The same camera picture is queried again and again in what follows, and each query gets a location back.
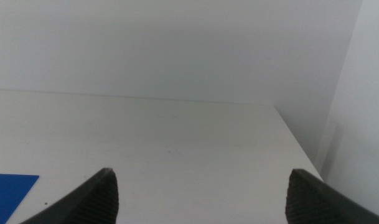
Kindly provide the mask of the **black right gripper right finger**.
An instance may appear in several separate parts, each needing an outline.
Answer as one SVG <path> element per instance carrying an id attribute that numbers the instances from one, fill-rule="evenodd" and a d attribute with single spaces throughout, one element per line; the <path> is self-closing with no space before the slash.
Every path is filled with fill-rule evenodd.
<path id="1" fill-rule="evenodd" d="M 379 216 L 304 169 L 289 176 L 285 206 L 289 224 L 379 224 Z"/>

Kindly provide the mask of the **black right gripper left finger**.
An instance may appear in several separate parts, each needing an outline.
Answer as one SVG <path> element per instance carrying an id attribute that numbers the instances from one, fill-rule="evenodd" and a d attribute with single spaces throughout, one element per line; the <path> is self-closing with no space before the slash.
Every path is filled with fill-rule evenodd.
<path id="1" fill-rule="evenodd" d="M 115 224 L 118 210 L 116 174 L 111 168 L 103 168 L 23 224 Z"/>

